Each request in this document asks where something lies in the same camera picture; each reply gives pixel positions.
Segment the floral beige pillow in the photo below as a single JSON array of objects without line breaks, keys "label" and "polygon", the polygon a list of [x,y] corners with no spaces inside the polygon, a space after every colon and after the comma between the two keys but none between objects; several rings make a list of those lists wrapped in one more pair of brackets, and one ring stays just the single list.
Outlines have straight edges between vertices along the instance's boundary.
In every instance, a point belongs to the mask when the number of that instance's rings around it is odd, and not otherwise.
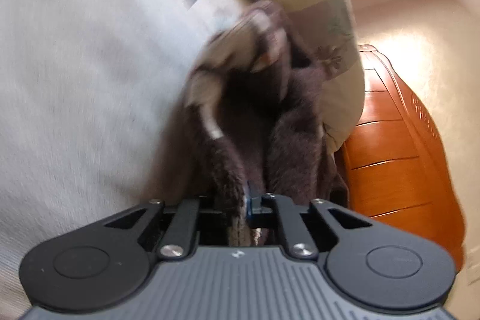
[{"label": "floral beige pillow", "polygon": [[365,77],[350,0],[271,0],[287,13],[303,43],[323,66],[319,98],[327,149],[337,152],[360,120]]}]

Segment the patchwork pastel bed sheet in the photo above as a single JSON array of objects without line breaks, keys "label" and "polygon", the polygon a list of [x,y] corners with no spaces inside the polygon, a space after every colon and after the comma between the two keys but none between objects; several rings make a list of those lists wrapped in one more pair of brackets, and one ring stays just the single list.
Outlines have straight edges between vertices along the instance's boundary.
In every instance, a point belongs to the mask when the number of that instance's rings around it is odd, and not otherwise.
[{"label": "patchwork pastel bed sheet", "polygon": [[1,317],[41,241],[142,201],[193,168],[181,105],[204,44],[245,0],[1,0]]}]

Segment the orange wooden headboard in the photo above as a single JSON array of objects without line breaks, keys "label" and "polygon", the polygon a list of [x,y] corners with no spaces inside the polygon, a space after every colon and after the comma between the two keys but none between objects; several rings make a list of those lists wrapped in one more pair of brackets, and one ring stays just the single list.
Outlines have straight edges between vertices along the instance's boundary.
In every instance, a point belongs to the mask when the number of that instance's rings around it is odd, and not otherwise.
[{"label": "orange wooden headboard", "polygon": [[355,212],[444,247],[464,266],[465,220],[439,131],[423,102],[371,45],[360,46],[364,109],[341,148]]}]

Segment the dark brown knit sweater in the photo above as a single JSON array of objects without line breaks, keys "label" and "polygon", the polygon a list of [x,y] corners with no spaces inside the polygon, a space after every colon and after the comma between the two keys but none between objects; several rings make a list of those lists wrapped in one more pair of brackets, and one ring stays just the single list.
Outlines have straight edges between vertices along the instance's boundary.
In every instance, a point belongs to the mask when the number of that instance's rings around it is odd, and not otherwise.
[{"label": "dark brown knit sweater", "polygon": [[324,72],[278,4],[252,4],[204,46],[182,115],[199,162],[195,190],[227,214],[230,245],[265,241],[247,226],[247,201],[273,193],[306,205],[348,204],[319,107]]}]

